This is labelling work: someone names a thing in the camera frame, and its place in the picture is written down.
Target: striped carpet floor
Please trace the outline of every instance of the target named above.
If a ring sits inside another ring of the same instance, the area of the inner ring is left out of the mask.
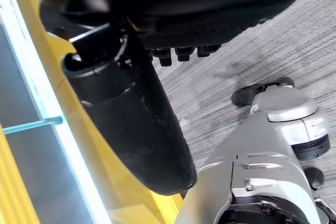
[[[291,77],[329,115],[331,149],[313,162],[324,172],[317,191],[336,209],[336,0],[297,0],[276,18],[250,28],[208,58],[171,67],[153,64],[180,120],[199,169],[211,151],[248,115],[232,105],[243,86]]]

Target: black wheel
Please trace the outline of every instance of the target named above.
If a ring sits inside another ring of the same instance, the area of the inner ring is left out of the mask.
[[[316,167],[308,167],[303,171],[305,172],[309,186],[312,190],[316,191],[323,186],[324,174],[320,169]]]
[[[235,91],[231,97],[232,103],[239,107],[251,105],[254,97],[260,93],[262,84],[253,84]]]

